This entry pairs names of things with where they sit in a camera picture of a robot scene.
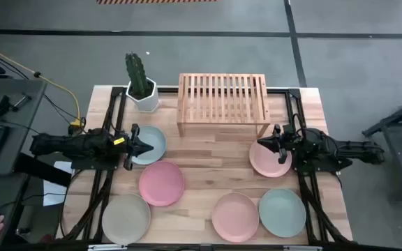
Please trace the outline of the deep pink plate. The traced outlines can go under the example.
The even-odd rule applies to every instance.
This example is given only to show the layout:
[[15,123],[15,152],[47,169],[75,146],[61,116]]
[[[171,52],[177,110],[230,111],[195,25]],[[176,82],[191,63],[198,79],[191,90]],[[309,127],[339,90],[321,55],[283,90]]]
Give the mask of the deep pink plate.
[[147,166],[140,175],[139,192],[152,206],[169,206],[181,198],[185,181],[173,162],[158,161]]

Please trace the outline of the black flat panel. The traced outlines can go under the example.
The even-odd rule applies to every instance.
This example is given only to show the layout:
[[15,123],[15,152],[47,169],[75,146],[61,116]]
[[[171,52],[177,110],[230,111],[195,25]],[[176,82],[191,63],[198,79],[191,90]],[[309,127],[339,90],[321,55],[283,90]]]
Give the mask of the black flat panel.
[[19,154],[14,171],[28,174],[64,187],[70,185],[70,173],[57,169],[24,153]]

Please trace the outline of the white paper sheet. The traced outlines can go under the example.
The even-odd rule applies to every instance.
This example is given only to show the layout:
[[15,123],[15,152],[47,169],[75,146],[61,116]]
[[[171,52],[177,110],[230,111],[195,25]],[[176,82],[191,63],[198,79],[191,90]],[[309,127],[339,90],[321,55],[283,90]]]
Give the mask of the white paper sheet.
[[[56,161],[54,163],[54,168],[60,169],[61,171],[64,171],[72,176],[75,171],[71,168],[71,164],[72,162]],[[43,206],[53,206],[63,203],[67,189],[67,186],[58,185],[49,181],[43,181]]]

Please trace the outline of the wooden slatted shelf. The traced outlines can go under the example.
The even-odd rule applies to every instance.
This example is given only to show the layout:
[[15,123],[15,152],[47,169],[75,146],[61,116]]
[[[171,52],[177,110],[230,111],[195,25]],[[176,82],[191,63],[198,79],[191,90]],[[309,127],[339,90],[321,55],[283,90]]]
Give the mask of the wooden slatted shelf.
[[177,127],[187,125],[255,126],[264,135],[271,123],[263,74],[181,73],[177,99]]

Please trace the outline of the black metal clamp tool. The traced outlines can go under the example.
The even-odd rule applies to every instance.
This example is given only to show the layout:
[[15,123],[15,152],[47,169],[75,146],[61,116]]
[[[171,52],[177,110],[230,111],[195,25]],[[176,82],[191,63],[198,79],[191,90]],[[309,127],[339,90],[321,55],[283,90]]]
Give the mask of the black metal clamp tool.
[[8,112],[18,112],[25,104],[27,104],[31,100],[31,96],[22,93],[22,98],[13,105],[10,103],[10,98],[4,95],[0,100],[0,118],[2,118]]

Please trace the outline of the light blue plate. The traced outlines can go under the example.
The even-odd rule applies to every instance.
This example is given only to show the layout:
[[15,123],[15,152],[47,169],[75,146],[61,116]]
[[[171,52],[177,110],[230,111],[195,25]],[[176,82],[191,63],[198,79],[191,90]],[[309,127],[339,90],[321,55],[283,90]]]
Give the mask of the light blue plate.
[[167,139],[163,132],[156,127],[146,125],[140,128],[139,139],[152,146],[154,149],[132,157],[132,162],[137,165],[149,165],[159,161],[167,150]]

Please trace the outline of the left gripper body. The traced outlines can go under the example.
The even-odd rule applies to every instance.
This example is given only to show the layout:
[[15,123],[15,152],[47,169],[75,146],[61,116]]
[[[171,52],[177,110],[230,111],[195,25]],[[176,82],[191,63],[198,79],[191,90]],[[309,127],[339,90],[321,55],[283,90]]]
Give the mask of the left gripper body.
[[128,136],[124,130],[113,128],[115,131],[113,139],[112,154],[120,156],[121,154],[126,154],[124,160],[124,168],[128,171],[132,170],[133,164],[131,158],[137,156],[138,135],[140,133],[139,125],[134,123],[131,128],[131,136]]

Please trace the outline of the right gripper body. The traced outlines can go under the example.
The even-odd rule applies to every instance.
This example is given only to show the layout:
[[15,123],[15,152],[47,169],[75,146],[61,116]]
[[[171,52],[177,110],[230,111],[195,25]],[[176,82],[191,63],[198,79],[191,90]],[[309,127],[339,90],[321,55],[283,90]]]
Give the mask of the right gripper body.
[[297,142],[301,138],[292,125],[274,125],[273,134],[275,136],[276,151],[279,153],[278,163],[285,164],[288,158],[288,151],[295,149]]

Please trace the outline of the grey desk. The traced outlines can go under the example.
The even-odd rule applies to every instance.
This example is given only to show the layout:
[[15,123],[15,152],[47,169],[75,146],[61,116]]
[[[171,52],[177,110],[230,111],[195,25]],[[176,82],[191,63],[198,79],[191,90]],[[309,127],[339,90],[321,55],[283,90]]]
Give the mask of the grey desk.
[[20,214],[17,200],[25,191],[29,176],[16,172],[15,167],[45,90],[46,84],[41,81],[0,79],[0,98],[8,96],[10,103],[14,104],[24,94],[31,96],[31,100],[18,112],[8,112],[0,120],[0,125],[9,127],[6,142],[0,151],[0,214],[4,216],[0,245],[15,229],[12,218]]

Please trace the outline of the white plant pot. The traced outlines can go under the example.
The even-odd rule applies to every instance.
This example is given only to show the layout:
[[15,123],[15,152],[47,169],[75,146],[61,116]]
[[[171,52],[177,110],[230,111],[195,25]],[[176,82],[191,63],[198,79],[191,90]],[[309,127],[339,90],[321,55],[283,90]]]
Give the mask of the white plant pot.
[[158,97],[158,87],[155,81],[147,77],[147,82],[153,85],[152,92],[149,96],[139,100],[134,98],[129,93],[132,87],[131,82],[129,82],[128,84],[126,95],[130,100],[132,100],[132,102],[134,103],[135,107],[139,112],[152,113],[156,111],[161,102]]

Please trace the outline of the beige plate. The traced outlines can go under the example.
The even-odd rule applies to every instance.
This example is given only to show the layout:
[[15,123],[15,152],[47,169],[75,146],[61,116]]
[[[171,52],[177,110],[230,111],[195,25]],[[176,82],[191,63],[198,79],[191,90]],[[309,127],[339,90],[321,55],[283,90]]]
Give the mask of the beige plate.
[[140,240],[151,222],[148,203],[136,194],[115,197],[106,206],[102,227],[105,236],[115,244],[128,245]]

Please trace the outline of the green cactus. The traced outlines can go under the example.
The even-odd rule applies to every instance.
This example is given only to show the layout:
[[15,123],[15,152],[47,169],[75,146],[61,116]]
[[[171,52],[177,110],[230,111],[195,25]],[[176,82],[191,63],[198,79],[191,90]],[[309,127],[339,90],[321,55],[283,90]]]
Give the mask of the green cactus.
[[145,75],[144,66],[141,58],[134,52],[127,53],[125,56],[126,69],[131,83],[128,93],[136,100],[148,97],[153,87],[148,82]]

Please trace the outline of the pale pink plate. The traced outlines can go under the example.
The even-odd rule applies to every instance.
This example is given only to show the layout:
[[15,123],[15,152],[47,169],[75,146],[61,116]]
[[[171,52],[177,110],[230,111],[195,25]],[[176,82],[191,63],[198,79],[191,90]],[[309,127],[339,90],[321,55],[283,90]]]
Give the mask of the pale pink plate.
[[216,233],[225,241],[242,243],[253,237],[259,225],[256,205],[238,192],[222,196],[215,204],[211,221]]
[[287,155],[285,162],[280,164],[278,162],[280,157],[279,153],[272,153],[270,150],[254,141],[250,147],[249,160],[256,172],[266,177],[275,178],[283,176],[290,170],[292,154],[288,151]]

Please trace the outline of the mint green plate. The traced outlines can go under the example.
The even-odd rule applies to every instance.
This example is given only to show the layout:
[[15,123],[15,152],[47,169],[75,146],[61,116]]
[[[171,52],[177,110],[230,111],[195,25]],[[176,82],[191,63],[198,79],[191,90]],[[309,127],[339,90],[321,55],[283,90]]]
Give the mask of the mint green plate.
[[273,235],[291,238],[299,234],[306,224],[303,202],[289,189],[271,189],[262,196],[259,216],[264,227]]

